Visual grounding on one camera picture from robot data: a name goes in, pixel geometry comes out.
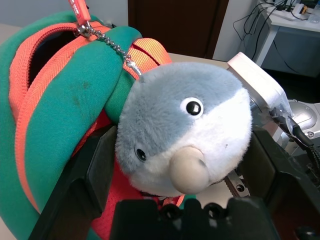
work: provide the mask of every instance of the zipper pull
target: zipper pull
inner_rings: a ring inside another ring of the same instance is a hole
[[[91,17],[85,0],[68,0],[79,26],[86,26]]]

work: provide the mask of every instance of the plush eye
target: plush eye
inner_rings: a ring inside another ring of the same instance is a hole
[[[194,119],[200,118],[204,113],[204,105],[195,97],[188,97],[184,99],[180,104],[180,109],[191,115]]]
[[[140,148],[135,150],[135,154],[141,161],[144,162],[145,160],[147,160],[147,156],[146,156],[145,152],[142,151]]]

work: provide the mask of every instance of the white plastic part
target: white plastic part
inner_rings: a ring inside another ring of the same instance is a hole
[[[283,110],[285,115],[292,115],[283,88],[245,54],[239,52],[228,62],[228,65],[228,71],[242,82],[261,112],[269,113],[277,108]]]

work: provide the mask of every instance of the wall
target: wall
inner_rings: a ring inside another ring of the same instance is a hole
[[[86,0],[89,12],[102,21],[128,25],[127,0]],[[71,10],[68,0],[4,0],[1,1],[0,23],[24,27],[60,11]]]
[[[243,42],[234,30],[233,23],[249,15],[256,2],[257,0],[229,0],[213,55],[214,60],[227,62],[239,52]],[[244,23],[245,19],[234,24],[241,37],[244,35]]]
[[[233,22],[250,14],[256,2],[256,0],[229,0],[213,55],[214,60],[227,62],[238,52],[244,52],[249,57],[253,55],[257,34],[253,37],[247,36],[245,41],[241,42],[233,28]],[[263,17],[260,16],[257,25],[258,30],[261,29],[263,21]],[[244,22],[245,19],[235,23],[235,28],[241,37],[244,35]],[[268,31],[267,26],[264,28],[259,39],[258,48],[261,46]],[[316,77],[320,73],[320,34],[315,36],[308,32],[302,34],[301,31],[297,33],[279,32],[274,41],[282,57],[279,56],[275,46],[271,45],[261,66],[262,68],[295,73],[285,65],[285,60],[291,68],[301,75]]]

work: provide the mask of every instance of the gray and white plush bird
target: gray and white plush bird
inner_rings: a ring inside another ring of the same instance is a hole
[[[237,167],[251,125],[249,94],[227,70],[194,62],[159,66],[132,86],[117,160],[140,191],[196,194]]]

